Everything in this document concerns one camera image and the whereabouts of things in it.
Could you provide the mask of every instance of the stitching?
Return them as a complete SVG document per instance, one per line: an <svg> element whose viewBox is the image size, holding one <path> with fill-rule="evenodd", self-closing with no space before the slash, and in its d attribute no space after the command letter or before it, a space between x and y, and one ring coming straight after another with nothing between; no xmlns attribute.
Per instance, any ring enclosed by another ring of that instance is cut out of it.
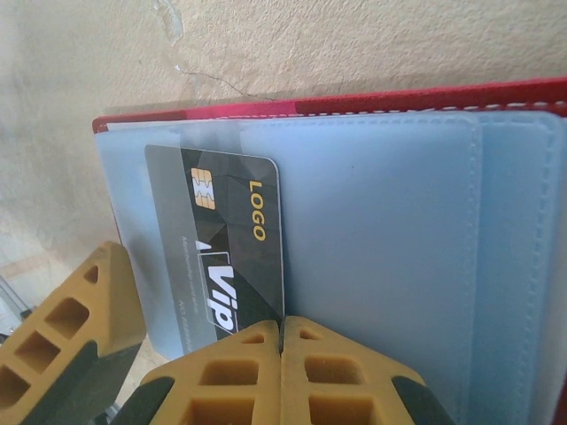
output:
<svg viewBox="0 0 567 425"><path fill-rule="evenodd" d="M278 113L275 115L227 115L215 118L215 120L230 120L230 119L245 119L245 118L290 118L290 117L323 117L327 115L362 115L373 113L398 113L398 112L433 112L433 111L494 111L494 110L507 110L514 108L525 108L526 106L534 106L536 108L547 109L549 107L565 108L567 101L558 100L556 102L510 102L507 104L487 104L470 105L459 108L457 106L443 106L441 108L427 108L422 110L408 109L407 111L400 111L397 109L391 110L378 110L378 111L361 111L361 112L320 112L320 113Z"/></svg>
<svg viewBox="0 0 567 425"><path fill-rule="evenodd" d="M526 388L527 388L527 369L528 369L528 358L529 351L533 347L533 338L535 337L535 324L534 315L536 311L536 303L541 298L541 294L537 291L540 283L540 272L541 272L541 251L543 249L543 235L544 235L544 221L548 215L548 191L549 191L549 180L551 177L551 164L554 159L554 148L555 148L555 138L552 133L548 135L548 142L546 146L546 159L544 166L541 171L541 184L540 184L540 203L539 210L537 214L537 221L535 225L535 236L533 238L533 251L532 251L532 266L530 272L530 286L528 289L528 299L526 301L526 316L525 316L525 328L524 328L524 341L522 343L522 351L520 352L520 368L517 375L518 378L518 388L516 394L516 408L514 411L513 423L520 422L520 410L522 408L520 401L524 398Z"/></svg>
<svg viewBox="0 0 567 425"><path fill-rule="evenodd" d="M477 141L478 132L475 134L470 142L470 162L469 162L469 198L467 199L468 206L468 223L467 223L467 255L465 260L465 284L464 284L464 303L463 311L464 318L462 321L462 334L468 338L463 339L461 342L461 388L459 388L459 411L457 413L456 421L460 423L463 415L468 411L469 403L469 387L470 387L470 371L472 370L472 345L469 345L467 350L467 343L465 341L472 341L473 334L473 321L474 321L474 300L471 297L472 288L476 282L476 268L477 268L477 250L478 250L478 220L480 201L478 199L479 179L477 174L478 169L478 156L481 149Z"/></svg>

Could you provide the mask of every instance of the red leather cover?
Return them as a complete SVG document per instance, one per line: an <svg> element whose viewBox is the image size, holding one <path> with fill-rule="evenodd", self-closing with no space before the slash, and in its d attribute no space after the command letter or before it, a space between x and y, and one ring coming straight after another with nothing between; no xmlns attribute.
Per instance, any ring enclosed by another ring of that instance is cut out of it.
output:
<svg viewBox="0 0 567 425"><path fill-rule="evenodd" d="M541 110L567 117L567 77L249 104L222 104L177 111L105 116L95 119L92 126L95 133L100 133L108 130L106 125L112 122L262 119L424 110Z"/></svg>

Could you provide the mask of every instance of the card chip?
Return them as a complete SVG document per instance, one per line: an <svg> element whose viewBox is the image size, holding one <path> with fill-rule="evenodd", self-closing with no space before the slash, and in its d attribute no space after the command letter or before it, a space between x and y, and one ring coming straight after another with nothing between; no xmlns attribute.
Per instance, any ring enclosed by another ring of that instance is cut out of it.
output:
<svg viewBox="0 0 567 425"><path fill-rule="evenodd" d="M213 176L208 170L191 169L195 203L203 208L214 210Z"/></svg>

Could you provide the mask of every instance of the black credit card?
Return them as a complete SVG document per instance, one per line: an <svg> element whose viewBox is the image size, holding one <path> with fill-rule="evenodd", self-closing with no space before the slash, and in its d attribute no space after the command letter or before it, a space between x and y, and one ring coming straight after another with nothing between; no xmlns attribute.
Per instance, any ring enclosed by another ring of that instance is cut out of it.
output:
<svg viewBox="0 0 567 425"><path fill-rule="evenodd" d="M151 192L185 352L284 316L277 168L148 145Z"/></svg>

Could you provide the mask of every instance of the yellow grip pad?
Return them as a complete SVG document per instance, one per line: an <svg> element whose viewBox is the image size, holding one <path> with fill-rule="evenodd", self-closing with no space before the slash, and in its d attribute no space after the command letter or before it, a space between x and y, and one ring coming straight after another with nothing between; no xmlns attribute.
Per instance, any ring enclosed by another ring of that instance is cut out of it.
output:
<svg viewBox="0 0 567 425"><path fill-rule="evenodd" d="M414 425L392 378L409 367L301 317L286 318L282 425Z"/></svg>
<svg viewBox="0 0 567 425"><path fill-rule="evenodd" d="M102 359L144 337L128 253L103 243L0 347L0 423L22 423L90 342Z"/></svg>
<svg viewBox="0 0 567 425"><path fill-rule="evenodd" d="M279 331L262 321L151 371L141 385L175 380L151 425L276 425Z"/></svg>

